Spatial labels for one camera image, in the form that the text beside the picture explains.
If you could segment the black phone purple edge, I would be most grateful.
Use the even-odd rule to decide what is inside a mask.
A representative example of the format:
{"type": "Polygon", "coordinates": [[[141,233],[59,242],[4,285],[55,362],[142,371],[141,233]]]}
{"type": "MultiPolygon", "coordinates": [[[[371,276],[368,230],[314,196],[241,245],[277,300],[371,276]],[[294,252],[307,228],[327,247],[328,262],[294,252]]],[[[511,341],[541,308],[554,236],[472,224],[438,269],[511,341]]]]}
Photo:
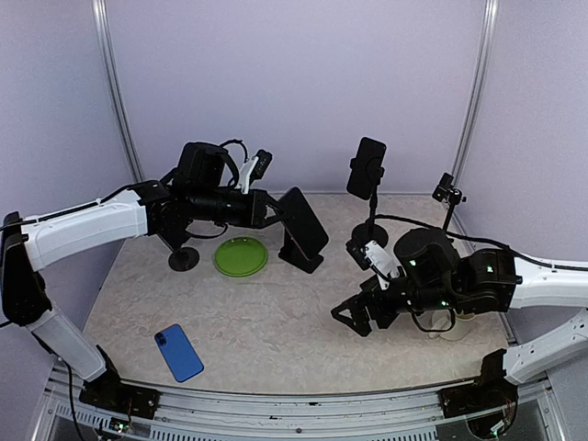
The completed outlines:
{"type": "Polygon", "coordinates": [[[318,257],[329,237],[301,190],[291,188],[278,200],[278,205],[286,215],[282,221],[285,246],[306,260],[318,257]]]}

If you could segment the black round-base clamp stand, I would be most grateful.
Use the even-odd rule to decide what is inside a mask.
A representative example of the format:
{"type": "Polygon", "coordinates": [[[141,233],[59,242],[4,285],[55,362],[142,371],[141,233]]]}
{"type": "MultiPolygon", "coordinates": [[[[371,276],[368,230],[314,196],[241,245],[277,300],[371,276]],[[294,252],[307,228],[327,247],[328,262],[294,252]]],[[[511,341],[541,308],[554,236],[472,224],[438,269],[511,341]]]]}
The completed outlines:
{"type": "Polygon", "coordinates": [[[378,187],[371,195],[369,202],[369,214],[367,220],[357,225],[352,231],[352,238],[360,244],[370,241],[376,241],[381,247],[385,247],[389,241],[389,235],[379,225],[376,224],[376,214],[378,207],[378,187]]]}

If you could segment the black phone teal case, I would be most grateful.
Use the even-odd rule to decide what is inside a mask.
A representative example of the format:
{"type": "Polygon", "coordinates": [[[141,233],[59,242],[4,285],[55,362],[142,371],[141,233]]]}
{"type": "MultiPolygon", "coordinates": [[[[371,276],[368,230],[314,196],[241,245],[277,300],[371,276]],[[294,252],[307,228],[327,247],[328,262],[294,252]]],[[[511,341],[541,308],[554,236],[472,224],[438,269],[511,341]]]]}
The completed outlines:
{"type": "Polygon", "coordinates": [[[356,156],[350,161],[350,176],[346,191],[363,200],[369,200],[384,174],[382,167],[387,146],[368,137],[360,140],[356,156]]]}

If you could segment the black tall round-base stand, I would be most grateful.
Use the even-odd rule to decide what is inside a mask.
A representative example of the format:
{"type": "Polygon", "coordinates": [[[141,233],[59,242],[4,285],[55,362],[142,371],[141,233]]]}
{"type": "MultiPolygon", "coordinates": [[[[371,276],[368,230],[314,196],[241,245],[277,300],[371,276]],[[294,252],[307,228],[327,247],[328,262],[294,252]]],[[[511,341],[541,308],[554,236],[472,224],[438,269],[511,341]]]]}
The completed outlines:
{"type": "Polygon", "coordinates": [[[463,192],[453,185],[454,176],[449,173],[443,173],[435,190],[432,193],[432,198],[438,202],[447,204],[447,215],[445,217],[442,230],[446,232],[453,217],[455,207],[462,202],[467,201],[467,197],[463,192]]]}

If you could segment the black folding phone stand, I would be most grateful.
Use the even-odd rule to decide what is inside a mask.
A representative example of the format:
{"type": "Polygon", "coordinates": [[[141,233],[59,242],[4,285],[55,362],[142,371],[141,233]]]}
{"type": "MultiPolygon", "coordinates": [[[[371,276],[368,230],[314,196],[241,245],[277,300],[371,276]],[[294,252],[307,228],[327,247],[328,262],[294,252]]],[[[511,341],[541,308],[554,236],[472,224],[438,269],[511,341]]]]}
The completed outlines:
{"type": "Polygon", "coordinates": [[[320,254],[311,259],[305,257],[288,232],[284,232],[284,241],[278,257],[307,274],[312,274],[324,261],[320,254]]]}

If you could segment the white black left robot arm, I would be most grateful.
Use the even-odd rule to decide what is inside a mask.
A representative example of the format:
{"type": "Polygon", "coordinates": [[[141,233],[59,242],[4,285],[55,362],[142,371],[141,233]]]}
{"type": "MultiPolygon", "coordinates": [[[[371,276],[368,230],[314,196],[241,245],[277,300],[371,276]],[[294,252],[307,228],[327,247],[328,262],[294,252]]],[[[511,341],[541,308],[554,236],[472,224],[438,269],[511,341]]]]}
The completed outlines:
{"type": "Polygon", "coordinates": [[[50,214],[6,215],[1,227],[1,300],[9,324],[27,328],[59,356],[108,408],[129,398],[126,384],[97,345],[89,342],[46,293],[40,272],[66,257],[142,236],[157,236],[169,248],[168,265],[194,268],[196,249],[188,231],[193,221],[222,228],[263,229],[278,222],[281,210],[266,191],[251,184],[263,177],[271,153],[245,155],[236,165],[228,143],[190,142],[178,165],[160,180],[126,185],[110,195],[50,214]]]}

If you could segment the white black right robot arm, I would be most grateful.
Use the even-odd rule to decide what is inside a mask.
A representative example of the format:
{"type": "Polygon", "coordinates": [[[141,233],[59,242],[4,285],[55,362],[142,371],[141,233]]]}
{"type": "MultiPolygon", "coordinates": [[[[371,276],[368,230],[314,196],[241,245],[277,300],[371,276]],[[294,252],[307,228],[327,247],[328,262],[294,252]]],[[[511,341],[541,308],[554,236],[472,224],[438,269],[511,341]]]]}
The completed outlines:
{"type": "Polygon", "coordinates": [[[416,319],[426,311],[447,310],[454,322],[460,313],[543,306],[578,309],[550,332],[483,358],[480,379],[469,389],[470,400],[478,407],[488,408],[502,397],[506,381],[523,384],[587,347],[584,266],[533,258],[498,243],[462,257],[447,232],[438,228],[409,230],[391,254],[375,241],[349,242],[347,248],[375,275],[331,314],[361,336],[370,334],[373,322],[380,329],[389,328],[402,313],[416,319]]]}

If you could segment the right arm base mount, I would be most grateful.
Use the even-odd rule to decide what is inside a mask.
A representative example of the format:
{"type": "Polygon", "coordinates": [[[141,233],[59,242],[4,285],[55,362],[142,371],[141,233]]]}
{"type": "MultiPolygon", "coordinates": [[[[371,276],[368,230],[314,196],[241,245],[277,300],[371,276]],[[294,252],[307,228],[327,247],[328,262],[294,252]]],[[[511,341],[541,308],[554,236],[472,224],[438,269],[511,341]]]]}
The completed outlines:
{"type": "Polygon", "coordinates": [[[481,373],[470,384],[443,388],[438,392],[445,418],[482,412],[518,399],[518,387],[509,382],[503,368],[505,349],[482,359],[481,373]]]}

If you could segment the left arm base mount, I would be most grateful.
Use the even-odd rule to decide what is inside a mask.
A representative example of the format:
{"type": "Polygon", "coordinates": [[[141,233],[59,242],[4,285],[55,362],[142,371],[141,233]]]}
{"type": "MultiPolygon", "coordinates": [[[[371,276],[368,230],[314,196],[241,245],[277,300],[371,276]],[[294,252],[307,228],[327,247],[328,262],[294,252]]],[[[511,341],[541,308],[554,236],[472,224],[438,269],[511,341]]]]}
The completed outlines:
{"type": "Polygon", "coordinates": [[[97,379],[84,381],[79,401],[103,410],[152,420],[161,392],[123,382],[107,353],[99,345],[96,348],[106,363],[106,371],[97,379]]]}

